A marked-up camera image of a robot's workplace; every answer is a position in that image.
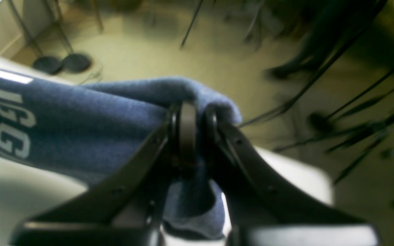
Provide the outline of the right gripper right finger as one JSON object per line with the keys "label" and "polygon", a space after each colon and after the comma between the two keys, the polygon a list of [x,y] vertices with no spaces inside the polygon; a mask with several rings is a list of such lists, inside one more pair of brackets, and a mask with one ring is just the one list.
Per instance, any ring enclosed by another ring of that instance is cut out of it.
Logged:
{"label": "right gripper right finger", "polygon": [[204,116],[209,173],[232,223],[227,246],[378,246],[366,221],[306,194],[270,167],[210,105]]}

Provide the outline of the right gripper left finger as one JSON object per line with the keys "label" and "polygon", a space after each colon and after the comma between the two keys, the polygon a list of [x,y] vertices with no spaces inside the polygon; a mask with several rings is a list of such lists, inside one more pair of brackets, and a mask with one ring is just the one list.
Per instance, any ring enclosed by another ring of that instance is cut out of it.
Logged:
{"label": "right gripper left finger", "polygon": [[196,165],[197,112],[173,106],[133,156],[101,184],[21,223],[13,246],[159,246],[169,185]]}

